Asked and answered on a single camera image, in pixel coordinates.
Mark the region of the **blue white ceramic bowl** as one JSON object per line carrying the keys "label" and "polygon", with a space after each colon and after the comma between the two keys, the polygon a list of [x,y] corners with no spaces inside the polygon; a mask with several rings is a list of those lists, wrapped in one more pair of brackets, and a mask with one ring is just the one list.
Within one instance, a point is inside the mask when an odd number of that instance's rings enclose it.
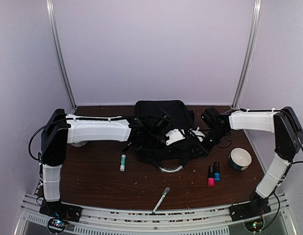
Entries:
{"label": "blue white ceramic bowl", "polygon": [[228,163],[232,169],[243,171],[251,165],[252,157],[247,150],[234,148],[229,154]]}

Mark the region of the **pink capped black highlighter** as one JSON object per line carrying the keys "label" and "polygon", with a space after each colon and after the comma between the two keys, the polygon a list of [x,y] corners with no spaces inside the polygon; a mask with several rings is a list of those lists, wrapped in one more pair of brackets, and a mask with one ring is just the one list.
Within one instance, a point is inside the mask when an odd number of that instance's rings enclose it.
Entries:
{"label": "pink capped black highlighter", "polygon": [[214,185],[215,185],[214,166],[210,165],[208,167],[208,186],[213,187]]}

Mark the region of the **left aluminium corner post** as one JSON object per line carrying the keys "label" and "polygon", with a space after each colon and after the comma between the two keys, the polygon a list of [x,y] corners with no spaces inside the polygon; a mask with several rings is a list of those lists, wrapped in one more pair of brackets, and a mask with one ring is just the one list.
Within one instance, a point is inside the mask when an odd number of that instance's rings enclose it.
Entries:
{"label": "left aluminium corner post", "polygon": [[59,39],[59,34],[58,34],[58,29],[57,29],[57,23],[56,23],[56,16],[55,16],[55,11],[54,11],[54,3],[52,0],[46,0],[46,8],[47,8],[47,15],[50,23],[50,28],[51,28],[51,33],[53,37],[53,43],[54,43],[54,48],[55,48],[55,53],[56,53],[56,58],[60,70],[60,75],[64,84],[65,92],[66,95],[69,99],[70,106],[72,112],[74,112],[77,109],[77,104],[73,95],[73,90],[69,82],[66,66],[65,66],[65,61],[61,49],[61,44],[60,44],[60,39]]}

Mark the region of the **black student backpack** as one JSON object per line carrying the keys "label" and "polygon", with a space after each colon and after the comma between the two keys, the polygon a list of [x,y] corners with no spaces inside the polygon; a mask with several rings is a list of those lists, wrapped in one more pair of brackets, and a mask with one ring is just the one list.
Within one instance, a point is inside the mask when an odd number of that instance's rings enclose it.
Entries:
{"label": "black student backpack", "polygon": [[134,115],[143,127],[135,131],[138,159],[163,173],[177,173],[188,160],[207,156],[205,134],[195,126],[194,113],[180,100],[136,102]]}

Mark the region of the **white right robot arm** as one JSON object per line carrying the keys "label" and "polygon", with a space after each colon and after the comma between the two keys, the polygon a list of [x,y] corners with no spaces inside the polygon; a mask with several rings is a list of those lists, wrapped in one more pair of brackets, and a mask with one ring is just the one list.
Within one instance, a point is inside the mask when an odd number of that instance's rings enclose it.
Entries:
{"label": "white right robot arm", "polygon": [[263,132],[264,135],[272,136],[269,144],[265,145],[271,156],[267,161],[268,167],[246,205],[246,212],[250,216],[258,215],[286,178],[295,156],[303,147],[303,128],[296,113],[290,106],[270,110],[229,110],[224,113],[210,107],[204,110],[201,118],[210,129],[203,139],[207,153],[233,130]]}

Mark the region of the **blue capped black highlighter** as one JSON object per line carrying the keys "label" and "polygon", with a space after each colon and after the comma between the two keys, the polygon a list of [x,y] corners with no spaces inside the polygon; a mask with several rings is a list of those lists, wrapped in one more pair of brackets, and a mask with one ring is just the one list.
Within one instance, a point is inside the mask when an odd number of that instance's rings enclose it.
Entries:
{"label": "blue capped black highlighter", "polygon": [[215,181],[221,180],[220,163],[217,161],[214,162],[214,180]]}

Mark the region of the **thin green white pen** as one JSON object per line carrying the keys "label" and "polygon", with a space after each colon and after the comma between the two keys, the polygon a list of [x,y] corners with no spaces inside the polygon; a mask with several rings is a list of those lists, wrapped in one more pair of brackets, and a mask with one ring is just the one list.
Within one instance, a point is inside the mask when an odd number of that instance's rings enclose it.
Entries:
{"label": "thin green white pen", "polygon": [[163,202],[164,198],[167,196],[168,192],[170,191],[170,187],[166,187],[160,197],[160,199],[158,200],[157,204],[155,205],[155,207],[152,210],[152,214],[155,214],[156,211],[158,210],[158,208],[160,207],[161,203]]}

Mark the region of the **aluminium corner post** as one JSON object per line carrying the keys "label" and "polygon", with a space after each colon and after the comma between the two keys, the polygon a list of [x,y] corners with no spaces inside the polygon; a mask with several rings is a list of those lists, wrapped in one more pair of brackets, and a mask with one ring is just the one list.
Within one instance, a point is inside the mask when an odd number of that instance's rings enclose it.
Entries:
{"label": "aluminium corner post", "polygon": [[61,49],[61,44],[60,44],[60,39],[59,39],[59,34],[58,34],[58,29],[57,29],[57,23],[56,23],[56,16],[55,16],[55,11],[54,11],[54,3],[52,0],[46,0],[46,8],[47,8],[47,15],[50,23],[50,28],[51,28],[51,33],[53,37],[53,43],[54,43],[54,48],[55,48],[55,53],[56,53],[56,58],[60,70],[60,75],[64,84],[65,92],[66,95],[69,99],[70,106],[72,112],[74,112],[77,109],[77,104],[73,95],[73,90],[69,82],[66,66],[65,66],[65,61]]}
{"label": "aluminium corner post", "polygon": [[262,0],[254,1],[247,48],[246,48],[243,66],[242,66],[240,77],[239,77],[239,82],[238,82],[236,92],[234,95],[234,99],[233,99],[233,102],[231,105],[231,107],[233,109],[239,107],[240,103],[242,102],[243,95],[244,95],[244,92],[245,92],[245,89],[247,86],[248,78],[250,75],[250,70],[252,67],[252,56],[253,56],[253,52],[256,47],[256,41],[257,41],[258,32],[259,32],[262,5],[263,5]]}

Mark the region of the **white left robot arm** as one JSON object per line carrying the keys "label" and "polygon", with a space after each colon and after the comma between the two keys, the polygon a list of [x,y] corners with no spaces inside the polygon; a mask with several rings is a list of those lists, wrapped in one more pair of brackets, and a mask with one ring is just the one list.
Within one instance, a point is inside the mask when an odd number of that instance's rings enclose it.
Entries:
{"label": "white left robot arm", "polygon": [[90,141],[146,141],[162,137],[152,122],[154,119],[164,120],[157,116],[76,116],[66,114],[64,109],[55,110],[47,124],[37,130],[41,134],[41,151],[36,160],[47,211],[54,217],[65,213],[60,196],[60,175],[69,144],[82,147]]}

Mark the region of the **right aluminium corner post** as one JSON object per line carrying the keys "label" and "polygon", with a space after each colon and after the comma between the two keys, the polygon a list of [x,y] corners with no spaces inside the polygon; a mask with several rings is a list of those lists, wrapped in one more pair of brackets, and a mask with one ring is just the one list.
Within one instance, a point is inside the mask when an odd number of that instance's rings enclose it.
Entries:
{"label": "right aluminium corner post", "polygon": [[240,103],[242,102],[243,95],[244,95],[244,92],[245,92],[245,89],[247,86],[248,78],[250,75],[250,70],[252,67],[252,56],[253,56],[253,52],[256,47],[256,41],[257,41],[258,32],[259,32],[262,5],[263,5],[262,0],[254,1],[247,48],[246,48],[243,66],[242,66],[240,77],[239,77],[239,82],[238,82],[236,92],[234,95],[234,99],[233,99],[233,102],[231,105],[231,107],[233,109],[239,107]]}

